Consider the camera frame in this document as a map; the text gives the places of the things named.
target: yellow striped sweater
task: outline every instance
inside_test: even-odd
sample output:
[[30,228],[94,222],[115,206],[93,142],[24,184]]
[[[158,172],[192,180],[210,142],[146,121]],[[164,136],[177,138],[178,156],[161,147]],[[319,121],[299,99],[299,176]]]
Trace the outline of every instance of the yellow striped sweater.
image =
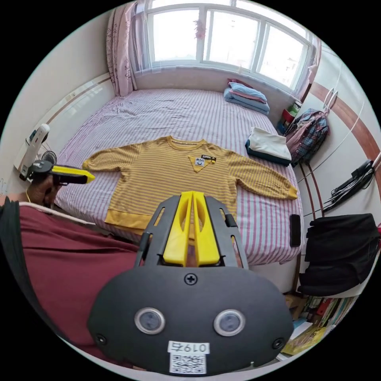
[[191,142],[168,136],[109,148],[93,154],[83,169],[121,172],[105,222],[137,234],[142,234],[162,201],[189,190],[213,196],[234,218],[237,185],[271,198],[297,198],[297,190],[276,171],[205,140]]

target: window sill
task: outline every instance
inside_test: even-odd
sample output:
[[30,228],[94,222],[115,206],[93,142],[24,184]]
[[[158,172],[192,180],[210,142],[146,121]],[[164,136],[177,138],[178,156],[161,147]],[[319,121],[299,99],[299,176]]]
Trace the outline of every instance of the window sill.
[[135,77],[138,78],[138,77],[141,77],[141,76],[144,76],[147,74],[169,72],[169,71],[175,71],[178,69],[185,69],[185,70],[196,69],[196,70],[219,71],[220,73],[226,73],[229,76],[235,76],[235,77],[238,76],[243,81],[246,80],[246,81],[255,81],[255,82],[261,83],[265,86],[269,86],[274,90],[280,91],[283,94],[288,95],[293,100],[298,100],[296,97],[294,97],[291,94],[291,92],[292,92],[291,89],[288,89],[287,87],[283,88],[283,86],[278,86],[275,81],[272,81],[272,80],[267,81],[267,80],[259,77],[258,75],[248,75],[246,73],[239,73],[237,71],[228,70],[228,69],[220,68],[220,67],[203,66],[203,65],[181,65],[181,64],[177,65],[177,66],[167,65],[167,66],[157,66],[157,67],[153,67],[151,69],[144,69],[144,70],[136,71],[134,74],[135,74]]

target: window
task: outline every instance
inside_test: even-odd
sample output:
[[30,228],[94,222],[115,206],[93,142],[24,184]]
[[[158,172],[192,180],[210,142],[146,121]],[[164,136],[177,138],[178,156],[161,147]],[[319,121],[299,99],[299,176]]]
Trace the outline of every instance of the window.
[[312,54],[308,30],[254,2],[148,0],[145,12],[145,67],[220,68],[290,92]]
[[281,30],[269,32],[259,73],[291,87],[303,53],[303,44]]
[[198,10],[157,13],[152,18],[154,62],[196,59],[194,20]]
[[204,60],[250,69],[258,21],[213,10],[208,11],[206,20]]

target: black jacket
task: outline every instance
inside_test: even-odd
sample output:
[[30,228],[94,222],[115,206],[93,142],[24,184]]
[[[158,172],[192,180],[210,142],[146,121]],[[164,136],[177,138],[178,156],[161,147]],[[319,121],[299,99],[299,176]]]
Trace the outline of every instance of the black jacket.
[[380,233],[371,214],[322,217],[310,223],[298,291],[312,296],[339,294],[369,275]]

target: fan grille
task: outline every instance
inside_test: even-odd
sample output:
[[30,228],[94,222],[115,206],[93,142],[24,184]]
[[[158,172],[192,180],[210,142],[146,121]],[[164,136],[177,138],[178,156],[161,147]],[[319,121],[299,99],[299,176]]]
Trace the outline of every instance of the fan grille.
[[55,165],[57,163],[57,156],[53,151],[46,151],[42,154],[41,160],[46,160]]

